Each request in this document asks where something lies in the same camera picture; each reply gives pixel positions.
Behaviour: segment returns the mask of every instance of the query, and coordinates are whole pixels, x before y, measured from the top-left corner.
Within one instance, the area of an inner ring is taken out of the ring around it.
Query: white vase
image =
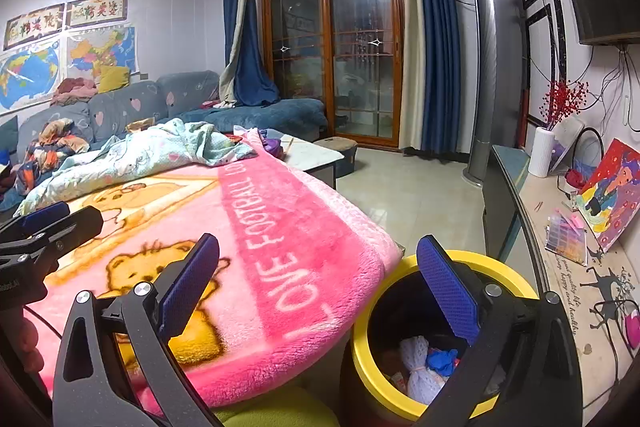
[[[538,178],[546,178],[551,163],[551,153],[554,149],[555,135],[544,127],[536,128],[536,137],[533,139],[529,172]]]

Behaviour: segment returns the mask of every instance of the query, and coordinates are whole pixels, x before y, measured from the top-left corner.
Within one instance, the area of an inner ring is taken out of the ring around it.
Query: yellow rim
[[[447,253],[452,260],[465,263],[469,268],[491,277],[517,297],[524,297],[528,299],[538,298],[538,295],[529,283],[506,264],[500,263],[499,261],[491,259],[485,255],[480,255],[479,253],[472,253],[463,250],[447,250]],[[375,296],[371,299],[360,316],[358,316],[353,326],[353,338],[351,341],[353,363],[367,390],[386,409],[389,409],[398,416],[411,421],[416,421],[422,413],[424,413],[427,406],[400,393],[400,391],[393,387],[382,375],[373,360],[371,351],[369,350],[367,328],[369,326],[371,311],[382,294],[392,284],[402,279],[402,277],[417,271],[417,269],[418,262],[415,255],[404,257],[400,261],[396,270],[394,270],[394,272],[382,282],[382,285],[378,288]],[[471,417],[477,416],[491,409],[497,398],[497,396],[494,396],[493,398],[476,405],[476,409]]]

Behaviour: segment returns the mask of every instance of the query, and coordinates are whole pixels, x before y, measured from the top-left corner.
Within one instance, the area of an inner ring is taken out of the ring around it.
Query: blue gripper pad
[[[156,279],[154,285],[159,298],[157,325],[162,340],[168,342],[184,331],[216,271],[219,259],[218,240],[205,233],[182,261],[168,264]]]
[[[24,216],[22,232],[25,235],[33,235],[41,229],[45,229],[60,219],[64,219],[70,213],[68,204],[59,201],[51,206],[36,210],[28,216]]]
[[[480,327],[478,305],[453,270],[449,256],[432,235],[418,241],[418,268],[457,337],[471,346]]]

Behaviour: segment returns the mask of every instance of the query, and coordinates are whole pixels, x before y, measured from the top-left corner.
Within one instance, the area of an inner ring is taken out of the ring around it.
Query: white table top
[[[287,165],[291,165],[301,171],[310,171],[329,166],[344,158],[337,151],[295,138],[289,134],[283,134],[280,140],[284,149],[284,154],[280,159]]]

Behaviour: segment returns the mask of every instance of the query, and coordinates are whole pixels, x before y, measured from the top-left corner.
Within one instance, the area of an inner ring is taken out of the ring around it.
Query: black baseboard
[[[442,162],[457,162],[464,164],[469,163],[468,152],[435,153],[433,151],[418,151],[413,147],[407,147],[402,149],[402,153],[407,156],[420,156],[420,158],[425,158],[426,160],[440,160]]]

